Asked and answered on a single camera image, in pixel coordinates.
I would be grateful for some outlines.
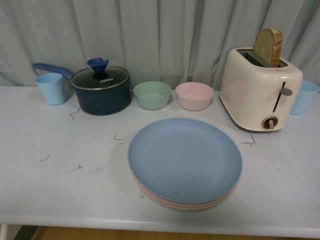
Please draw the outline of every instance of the plastic cup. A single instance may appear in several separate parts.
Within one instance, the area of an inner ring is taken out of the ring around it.
[[[291,108],[290,114],[301,115],[313,102],[320,87],[309,81],[302,81],[300,90]]]
[[[62,74],[46,73],[38,76],[35,82],[49,105],[61,105],[67,100]]]

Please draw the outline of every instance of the saucepan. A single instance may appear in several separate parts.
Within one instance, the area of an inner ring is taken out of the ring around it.
[[[76,73],[45,63],[34,63],[36,69],[60,73],[71,81],[81,109],[91,115],[110,115],[130,105],[130,74],[119,66],[107,66],[109,60],[93,58],[89,68]]]

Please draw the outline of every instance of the glass lid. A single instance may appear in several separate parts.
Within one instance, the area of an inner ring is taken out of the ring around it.
[[[96,91],[115,88],[130,78],[129,72],[119,66],[107,66],[104,71],[94,71],[86,68],[76,72],[71,83],[82,90]]]

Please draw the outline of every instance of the bowl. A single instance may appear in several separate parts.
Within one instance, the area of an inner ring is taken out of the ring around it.
[[[185,82],[175,88],[179,105],[187,110],[200,111],[206,109],[214,90],[212,87],[200,82]]]
[[[160,81],[146,81],[133,88],[138,105],[147,110],[164,108],[171,95],[171,87]]]

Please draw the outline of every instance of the wooden floor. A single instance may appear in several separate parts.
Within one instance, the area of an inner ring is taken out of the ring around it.
[[[310,238],[215,235],[41,226],[32,240],[306,240]]]

